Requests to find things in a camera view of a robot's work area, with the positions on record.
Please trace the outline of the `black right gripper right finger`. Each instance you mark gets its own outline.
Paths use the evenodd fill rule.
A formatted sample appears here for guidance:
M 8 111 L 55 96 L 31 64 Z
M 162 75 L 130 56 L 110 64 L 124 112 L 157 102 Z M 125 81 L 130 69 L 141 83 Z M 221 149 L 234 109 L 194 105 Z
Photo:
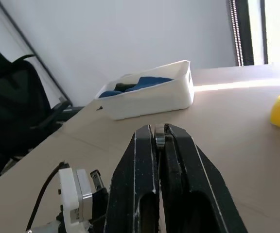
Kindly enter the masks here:
M 180 127 L 166 124 L 160 179 L 167 233 L 248 233 L 215 165 Z

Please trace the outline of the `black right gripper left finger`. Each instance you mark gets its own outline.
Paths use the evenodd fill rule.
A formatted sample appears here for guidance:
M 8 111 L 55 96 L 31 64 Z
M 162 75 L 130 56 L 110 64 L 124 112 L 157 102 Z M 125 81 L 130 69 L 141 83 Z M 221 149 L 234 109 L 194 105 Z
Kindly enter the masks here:
M 111 179 L 103 233 L 159 232 L 159 159 L 150 125 L 133 136 Z

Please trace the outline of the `metal spoon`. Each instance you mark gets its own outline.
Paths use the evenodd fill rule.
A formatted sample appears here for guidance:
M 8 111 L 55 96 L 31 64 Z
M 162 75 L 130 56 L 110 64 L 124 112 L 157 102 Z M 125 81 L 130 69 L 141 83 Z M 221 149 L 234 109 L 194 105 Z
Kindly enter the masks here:
M 155 137 L 157 149 L 163 150 L 165 148 L 165 125 L 164 124 L 157 124 L 155 126 L 154 137 Z

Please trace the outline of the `white plastic bin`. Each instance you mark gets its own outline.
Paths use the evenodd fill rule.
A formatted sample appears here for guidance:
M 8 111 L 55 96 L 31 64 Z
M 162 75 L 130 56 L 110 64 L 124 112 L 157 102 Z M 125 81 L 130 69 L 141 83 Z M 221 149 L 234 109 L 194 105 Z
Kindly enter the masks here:
M 146 76 L 173 80 L 130 92 L 114 91 L 117 83 L 137 84 L 140 77 Z M 194 99 L 190 61 L 177 61 L 122 76 L 105 84 L 94 99 L 113 120 L 186 109 Z

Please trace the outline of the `dark object in bin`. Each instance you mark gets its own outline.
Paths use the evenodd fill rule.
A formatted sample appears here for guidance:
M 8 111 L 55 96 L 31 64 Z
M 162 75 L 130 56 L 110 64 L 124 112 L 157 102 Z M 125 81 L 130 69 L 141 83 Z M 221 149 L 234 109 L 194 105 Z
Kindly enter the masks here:
M 135 87 L 136 84 L 127 84 L 127 83 L 117 83 L 115 85 L 114 91 L 126 92 L 128 89 Z

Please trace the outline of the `large blue cloth item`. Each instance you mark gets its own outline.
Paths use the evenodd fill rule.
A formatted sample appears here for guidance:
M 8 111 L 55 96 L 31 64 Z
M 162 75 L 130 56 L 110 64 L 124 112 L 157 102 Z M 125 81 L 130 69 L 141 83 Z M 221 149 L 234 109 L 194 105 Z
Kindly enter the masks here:
M 125 92 L 130 92 L 130 91 L 135 91 L 135 90 L 151 87 L 154 85 L 170 82 L 172 80 L 173 79 L 171 79 L 171 78 L 165 78 L 165 77 L 150 77 L 150 76 L 140 77 L 138 83 L 135 86 L 125 90 Z

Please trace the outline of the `black mesh office chair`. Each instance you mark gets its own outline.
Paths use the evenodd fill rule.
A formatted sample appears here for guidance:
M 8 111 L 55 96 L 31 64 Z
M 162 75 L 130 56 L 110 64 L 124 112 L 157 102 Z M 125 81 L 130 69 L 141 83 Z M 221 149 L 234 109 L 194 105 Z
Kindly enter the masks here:
M 50 106 L 31 57 L 10 62 L 0 53 L 0 176 L 81 110 L 68 100 Z

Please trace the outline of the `black window frame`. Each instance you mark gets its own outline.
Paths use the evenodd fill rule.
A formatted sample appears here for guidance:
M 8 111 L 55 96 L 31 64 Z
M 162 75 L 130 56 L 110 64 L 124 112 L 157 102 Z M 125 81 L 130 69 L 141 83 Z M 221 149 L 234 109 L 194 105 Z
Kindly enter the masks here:
M 265 0 L 226 0 L 238 66 L 267 65 Z

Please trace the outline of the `dark diagonal wall strip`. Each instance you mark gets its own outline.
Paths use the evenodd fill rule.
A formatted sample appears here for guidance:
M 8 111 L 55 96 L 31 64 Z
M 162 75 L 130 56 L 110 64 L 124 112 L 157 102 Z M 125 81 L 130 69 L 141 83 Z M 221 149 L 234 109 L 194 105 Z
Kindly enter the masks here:
M 23 31 L 20 29 L 20 27 L 17 25 L 17 23 L 14 21 L 14 19 L 10 16 L 10 14 L 8 13 L 8 11 L 6 10 L 6 8 L 3 6 L 2 2 L 0 1 L 0 9 L 2 10 L 2 12 L 5 14 L 5 16 L 7 17 L 7 19 L 10 21 L 10 23 L 12 24 L 12 26 L 15 28 L 15 30 L 17 31 L 17 33 L 19 34 L 19 36 L 21 37 L 21 39 L 24 41 L 24 43 L 27 45 L 27 47 L 32 51 L 32 53 L 35 55 L 36 59 L 38 60 L 38 62 L 41 64 L 41 66 L 43 67 L 43 69 L 45 70 L 45 72 L 48 74 L 49 78 L 51 79 L 51 81 L 54 83 L 54 85 L 57 87 L 57 89 L 60 91 L 60 93 L 62 94 L 63 98 L 68 100 L 70 102 L 70 105 L 73 106 L 72 101 L 70 100 L 70 98 L 68 97 L 68 95 L 65 93 L 65 91 L 62 89 L 62 87 L 60 86 L 60 84 L 57 82 L 56 78 L 53 76 L 53 74 L 51 73 L 51 71 L 48 69 L 48 67 L 45 65 L 45 63 L 43 62 L 43 60 L 41 59 L 41 57 L 39 56 L 39 54 L 36 52 L 36 50 L 34 49 L 34 47 L 32 46 L 32 44 L 30 43 L 30 41 L 27 39 L 27 37 L 25 36 L 25 34 L 23 33 Z

